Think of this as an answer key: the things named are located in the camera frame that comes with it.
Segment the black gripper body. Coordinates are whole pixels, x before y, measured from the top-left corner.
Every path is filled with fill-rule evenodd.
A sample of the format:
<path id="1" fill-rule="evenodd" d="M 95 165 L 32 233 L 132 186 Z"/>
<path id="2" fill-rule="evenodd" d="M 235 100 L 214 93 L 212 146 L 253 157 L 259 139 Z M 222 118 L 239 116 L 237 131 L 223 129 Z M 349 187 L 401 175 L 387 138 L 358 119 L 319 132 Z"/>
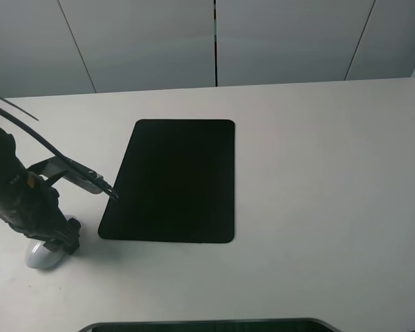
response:
<path id="1" fill-rule="evenodd" d="M 32 172 L 14 183 L 17 196 L 0 210 L 0 219 L 29 239 L 76 242 L 77 227 L 66 220 L 58 206 L 58 195 L 46 181 Z"/>

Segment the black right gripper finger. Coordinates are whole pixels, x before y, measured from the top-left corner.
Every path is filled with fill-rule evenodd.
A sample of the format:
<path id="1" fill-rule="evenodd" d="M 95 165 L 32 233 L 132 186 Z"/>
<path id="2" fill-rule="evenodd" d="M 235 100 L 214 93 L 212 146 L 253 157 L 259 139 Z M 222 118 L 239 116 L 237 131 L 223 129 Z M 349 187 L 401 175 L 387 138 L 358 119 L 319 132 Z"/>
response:
<path id="1" fill-rule="evenodd" d="M 58 240 L 47 241 L 43 247 L 49 251 L 58 251 L 61 248 L 61 242 Z"/>

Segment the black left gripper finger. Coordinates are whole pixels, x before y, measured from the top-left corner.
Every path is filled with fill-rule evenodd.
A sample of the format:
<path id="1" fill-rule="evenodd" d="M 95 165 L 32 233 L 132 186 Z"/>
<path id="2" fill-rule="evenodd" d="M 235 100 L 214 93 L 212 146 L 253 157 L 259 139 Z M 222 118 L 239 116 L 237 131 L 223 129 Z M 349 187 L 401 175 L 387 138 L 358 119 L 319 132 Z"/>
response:
<path id="1" fill-rule="evenodd" d="M 71 234 L 71 240 L 66 247 L 66 252 L 69 255 L 73 255 L 74 252 L 80 247 L 81 224 L 77 219 L 73 217 L 68 220 L 68 223 L 72 228 L 72 234 Z"/>

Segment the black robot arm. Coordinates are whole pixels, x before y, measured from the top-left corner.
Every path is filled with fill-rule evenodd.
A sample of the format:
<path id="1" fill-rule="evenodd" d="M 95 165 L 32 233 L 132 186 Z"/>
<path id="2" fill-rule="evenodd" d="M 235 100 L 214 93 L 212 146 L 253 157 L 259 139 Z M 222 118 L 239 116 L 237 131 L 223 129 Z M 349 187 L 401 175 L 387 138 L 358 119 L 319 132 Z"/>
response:
<path id="1" fill-rule="evenodd" d="M 59 193 L 47 180 L 29 171 L 16 156 L 13 135 L 0 128 L 0 219 L 15 232 L 41 240 L 49 250 L 73 254 L 80 247 L 80 222 L 66 219 Z"/>

